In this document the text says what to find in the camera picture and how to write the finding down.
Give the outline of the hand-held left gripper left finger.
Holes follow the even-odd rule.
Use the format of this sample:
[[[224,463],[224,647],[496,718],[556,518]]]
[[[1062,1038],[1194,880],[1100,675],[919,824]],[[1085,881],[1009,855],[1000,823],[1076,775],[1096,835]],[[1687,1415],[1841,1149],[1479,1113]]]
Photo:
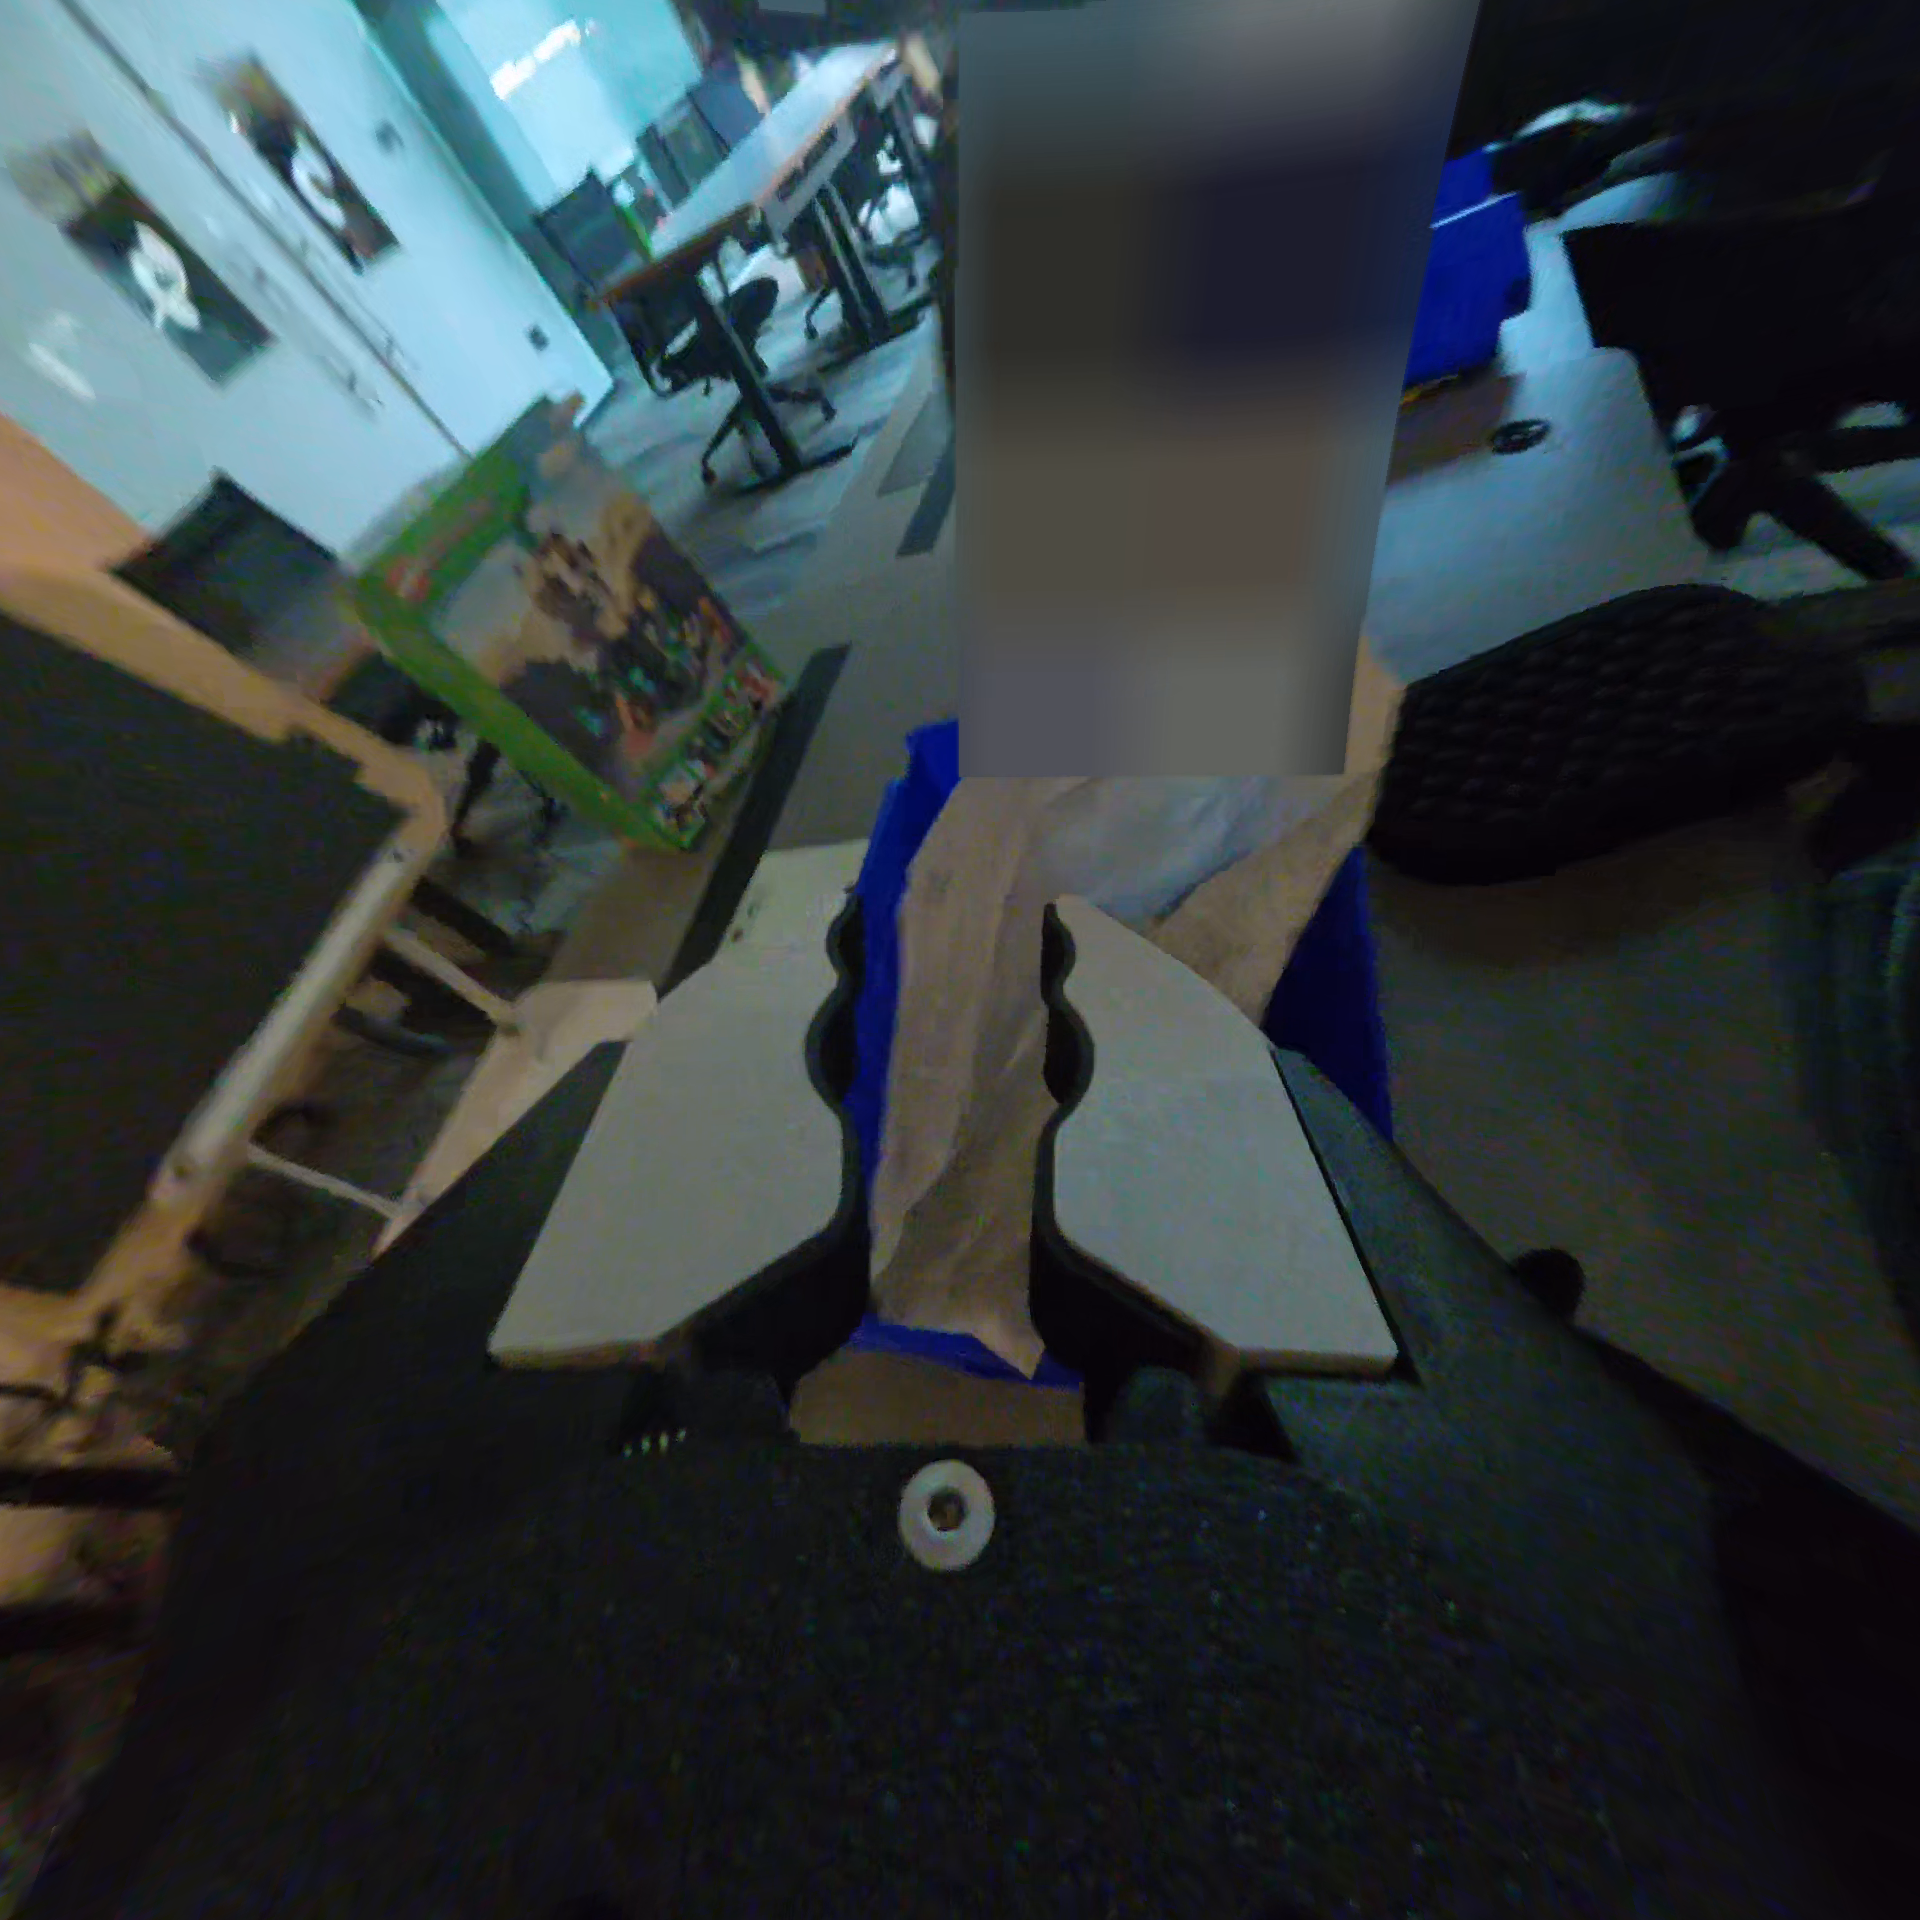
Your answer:
[[[641,1022],[496,1318],[505,1367],[814,1369],[870,1288],[861,916],[719,950]]]

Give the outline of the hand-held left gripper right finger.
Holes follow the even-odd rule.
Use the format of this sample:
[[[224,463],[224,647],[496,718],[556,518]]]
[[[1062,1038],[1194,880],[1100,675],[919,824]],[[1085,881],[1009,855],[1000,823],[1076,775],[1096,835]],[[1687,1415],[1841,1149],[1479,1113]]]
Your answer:
[[[1383,1379],[1400,1347],[1278,1053],[1090,901],[1042,926],[1034,1327],[1085,1379]]]

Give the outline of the blue plastic bin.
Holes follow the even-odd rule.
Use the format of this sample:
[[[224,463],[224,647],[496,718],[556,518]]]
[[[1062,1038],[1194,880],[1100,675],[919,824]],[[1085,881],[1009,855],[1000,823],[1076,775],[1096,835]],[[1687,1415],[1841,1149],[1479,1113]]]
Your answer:
[[[1524,231],[1519,196],[1496,189],[1490,149],[1445,161],[1402,374],[1407,392],[1494,364],[1502,326],[1532,300]]]
[[[958,729],[951,718],[903,737],[903,768],[877,803],[852,884],[858,908],[861,971],[852,1022],[847,1113],[861,1175],[879,1163],[885,1084],[898,1007],[898,908],[908,873],[958,787]],[[1336,865],[1322,901],[1296,942],[1260,1025],[1273,1046],[1296,1051],[1340,1091],[1381,1135],[1394,1134],[1388,1043],[1378,999],[1375,936],[1362,852]],[[866,1311],[850,1339],[857,1353],[922,1359],[961,1376],[1013,1382],[1021,1373],[977,1336],[908,1327]]]

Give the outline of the pale grey desk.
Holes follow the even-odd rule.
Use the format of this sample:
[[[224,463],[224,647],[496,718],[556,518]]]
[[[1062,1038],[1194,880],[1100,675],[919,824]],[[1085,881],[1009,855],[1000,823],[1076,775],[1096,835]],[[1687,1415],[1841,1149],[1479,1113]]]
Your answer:
[[[1554,224],[1527,231],[1527,257],[1492,366],[1400,408],[1362,620],[1400,683],[1711,575],[1641,369],[1593,342]]]

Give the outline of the green toy set box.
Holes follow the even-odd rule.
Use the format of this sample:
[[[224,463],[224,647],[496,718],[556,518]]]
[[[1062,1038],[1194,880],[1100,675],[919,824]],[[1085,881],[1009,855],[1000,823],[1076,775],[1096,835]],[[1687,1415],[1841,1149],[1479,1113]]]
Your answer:
[[[652,505],[535,399],[358,545],[344,601],[410,683],[553,803],[688,852],[786,678]]]

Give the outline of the black textured pad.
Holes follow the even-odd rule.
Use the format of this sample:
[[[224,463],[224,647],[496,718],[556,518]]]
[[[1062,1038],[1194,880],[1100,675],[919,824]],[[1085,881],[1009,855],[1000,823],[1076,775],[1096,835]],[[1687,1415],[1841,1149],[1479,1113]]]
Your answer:
[[[1433,884],[1536,880],[1821,773],[1862,670],[1716,585],[1629,591],[1407,683],[1366,847]]]

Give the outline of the black office chair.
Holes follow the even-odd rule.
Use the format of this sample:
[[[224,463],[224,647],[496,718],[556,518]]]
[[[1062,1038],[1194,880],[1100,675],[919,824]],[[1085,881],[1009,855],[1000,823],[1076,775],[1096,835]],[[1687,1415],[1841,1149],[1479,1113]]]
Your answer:
[[[1916,87],[1670,118],[1566,214],[1593,342],[1637,361],[1708,548],[1766,518],[1916,577],[1830,487],[1916,459],[1916,216]]]
[[[776,302],[773,276],[749,276],[732,292],[713,295],[692,272],[645,285],[614,304],[618,332],[653,396],[664,399],[692,389],[710,392],[713,387],[732,387],[732,404],[698,454],[705,488],[718,488],[713,457],[729,441],[741,441],[746,453],[749,480],[742,492],[780,487],[847,453],[847,446],[837,446],[805,457],[776,423],[782,404],[814,408],[824,423],[837,421],[837,407],[820,382],[793,382],[768,369],[760,334]]]

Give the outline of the long office table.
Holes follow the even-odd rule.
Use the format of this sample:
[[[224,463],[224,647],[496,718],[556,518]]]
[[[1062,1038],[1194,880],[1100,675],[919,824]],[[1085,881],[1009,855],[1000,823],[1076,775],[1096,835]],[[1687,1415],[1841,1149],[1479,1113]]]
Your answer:
[[[903,307],[881,300],[872,275],[855,254],[852,216],[834,185],[834,174],[857,147],[857,109],[870,108],[898,135],[913,191],[922,189],[922,153],[905,118],[905,89],[908,69],[892,41],[861,41],[820,54],[756,129],[661,222],[647,257],[592,288],[592,304],[614,312],[616,302],[645,285],[704,275],[722,244],[751,227],[766,228],[775,240],[808,227],[844,307],[852,356],[911,334],[921,324],[921,310],[930,308],[930,295]],[[830,447],[837,443],[815,453],[800,447],[800,454],[815,457]]]

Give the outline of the wall poster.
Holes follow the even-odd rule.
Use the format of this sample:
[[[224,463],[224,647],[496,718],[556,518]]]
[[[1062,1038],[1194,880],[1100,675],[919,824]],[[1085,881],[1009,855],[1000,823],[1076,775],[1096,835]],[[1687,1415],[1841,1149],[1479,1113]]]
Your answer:
[[[21,199],[206,379],[222,387],[277,337],[88,132],[7,157]]]
[[[214,63],[207,87],[228,127],[277,175],[351,276],[362,276],[394,252],[393,228],[258,56],[236,54]]]

